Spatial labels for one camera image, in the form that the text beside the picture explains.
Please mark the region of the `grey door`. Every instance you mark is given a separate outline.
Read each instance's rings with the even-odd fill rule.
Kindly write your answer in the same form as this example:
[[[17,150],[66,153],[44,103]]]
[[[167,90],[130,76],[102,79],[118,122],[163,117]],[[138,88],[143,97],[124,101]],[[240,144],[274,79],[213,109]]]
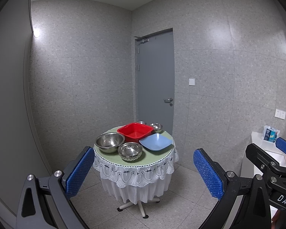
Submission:
[[[174,99],[174,35],[171,28],[144,36],[149,41],[136,42],[137,119],[160,123],[173,132],[173,106],[164,99]]]

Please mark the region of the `blue square plastic plate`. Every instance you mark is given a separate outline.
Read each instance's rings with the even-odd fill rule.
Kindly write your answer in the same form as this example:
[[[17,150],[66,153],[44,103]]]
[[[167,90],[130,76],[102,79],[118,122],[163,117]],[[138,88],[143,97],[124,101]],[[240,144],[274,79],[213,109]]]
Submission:
[[[167,137],[159,133],[155,133],[153,135],[140,139],[139,143],[148,150],[158,152],[172,145],[173,140],[168,139]]]

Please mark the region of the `small steel bowl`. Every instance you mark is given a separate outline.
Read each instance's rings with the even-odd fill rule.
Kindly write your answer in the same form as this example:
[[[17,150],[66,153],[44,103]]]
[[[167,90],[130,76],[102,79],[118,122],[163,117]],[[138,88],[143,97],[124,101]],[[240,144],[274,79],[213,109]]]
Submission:
[[[140,123],[140,124],[142,124],[142,125],[146,125],[146,124],[147,124],[147,123],[144,122],[144,121],[138,121],[138,122],[136,122],[136,123]]]
[[[153,128],[154,133],[161,133],[163,126],[160,123],[151,123],[150,126]]]

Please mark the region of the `white wall switch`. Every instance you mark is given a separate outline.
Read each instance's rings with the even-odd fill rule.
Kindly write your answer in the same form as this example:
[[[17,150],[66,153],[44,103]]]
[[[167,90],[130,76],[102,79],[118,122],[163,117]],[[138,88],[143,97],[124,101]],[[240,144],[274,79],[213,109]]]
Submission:
[[[189,79],[189,86],[195,86],[195,79]]]

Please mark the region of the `large steel bowl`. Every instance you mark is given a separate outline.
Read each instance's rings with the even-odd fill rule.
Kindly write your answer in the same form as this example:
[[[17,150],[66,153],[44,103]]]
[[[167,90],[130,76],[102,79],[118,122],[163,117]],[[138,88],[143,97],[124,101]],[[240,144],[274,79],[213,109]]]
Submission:
[[[95,145],[104,153],[112,154],[117,152],[119,146],[125,141],[125,137],[117,132],[103,133],[97,137]]]

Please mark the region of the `blue white package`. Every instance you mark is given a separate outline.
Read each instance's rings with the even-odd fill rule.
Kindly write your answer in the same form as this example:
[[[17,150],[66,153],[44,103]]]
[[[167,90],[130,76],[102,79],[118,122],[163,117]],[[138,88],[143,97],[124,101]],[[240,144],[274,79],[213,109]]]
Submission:
[[[277,140],[278,136],[280,134],[280,131],[270,127],[270,126],[264,126],[263,134],[262,134],[262,139],[264,141],[268,141],[271,143],[275,143]]]

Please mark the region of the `white double wall socket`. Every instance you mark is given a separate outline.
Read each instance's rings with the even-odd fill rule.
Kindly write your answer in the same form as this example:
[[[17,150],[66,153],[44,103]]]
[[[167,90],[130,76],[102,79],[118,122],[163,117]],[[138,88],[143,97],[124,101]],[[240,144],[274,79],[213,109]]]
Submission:
[[[282,119],[282,120],[285,120],[286,118],[286,112],[285,111],[282,111],[282,110],[279,110],[279,109],[276,109],[275,110],[275,115],[274,115],[275,118],[279,118],[279,119]]]

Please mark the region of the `medium steel bowl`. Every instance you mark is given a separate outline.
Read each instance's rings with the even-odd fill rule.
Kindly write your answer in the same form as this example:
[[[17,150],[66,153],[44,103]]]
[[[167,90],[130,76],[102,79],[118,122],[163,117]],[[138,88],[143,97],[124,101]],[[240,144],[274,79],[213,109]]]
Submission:
[[[136,161],[142,155],[143,146],[135,142],[126,142],[118,147],[118,154],[124,161]]]

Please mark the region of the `door closer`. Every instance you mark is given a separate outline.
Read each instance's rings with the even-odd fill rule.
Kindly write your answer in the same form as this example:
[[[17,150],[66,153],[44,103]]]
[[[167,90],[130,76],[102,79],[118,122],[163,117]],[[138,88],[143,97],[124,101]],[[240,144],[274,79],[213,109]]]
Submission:
[[[144,44],[149,41],[149,38],[146,37],[134,36],[134,38],[138,42],[138,44]]]

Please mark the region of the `round table green white cloth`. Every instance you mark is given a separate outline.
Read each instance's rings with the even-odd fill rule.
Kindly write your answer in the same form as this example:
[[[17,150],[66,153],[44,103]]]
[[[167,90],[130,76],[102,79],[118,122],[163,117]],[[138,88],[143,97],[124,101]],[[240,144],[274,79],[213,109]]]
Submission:
[[[170,144],[159,151],[143,147],[140,158],[135,161],[125,161],[117,152],[107,154],[94,145],[93,167],[100,174],[104,190],[123,201],[118,211],[137,205],[141,216],[147,219],[143,204],[158,203],[168,190],[179,156],[173,137],[166,131],[160,136]]]

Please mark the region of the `red square plastic basin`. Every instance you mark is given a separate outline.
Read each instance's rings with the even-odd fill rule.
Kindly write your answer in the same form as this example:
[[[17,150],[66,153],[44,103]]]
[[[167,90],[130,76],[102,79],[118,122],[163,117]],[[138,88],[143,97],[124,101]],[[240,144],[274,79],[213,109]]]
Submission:
[[[125,137],[126,142],[138,143],[139,140],[149,136],[153,131],[153,127],[140,123],[130,123],[120,127],[117,132]]]

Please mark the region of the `small steel bowl back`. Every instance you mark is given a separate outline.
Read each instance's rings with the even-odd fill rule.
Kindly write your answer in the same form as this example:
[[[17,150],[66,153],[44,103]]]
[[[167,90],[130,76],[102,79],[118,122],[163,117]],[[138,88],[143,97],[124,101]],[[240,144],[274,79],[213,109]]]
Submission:
[[[144,122],[144,121],[138,121],[138,122],[136,122],[136,123],[140,123],[140,124],[142,124],[142,125],[146,125],[146,124],[147,124],[147,123]]]

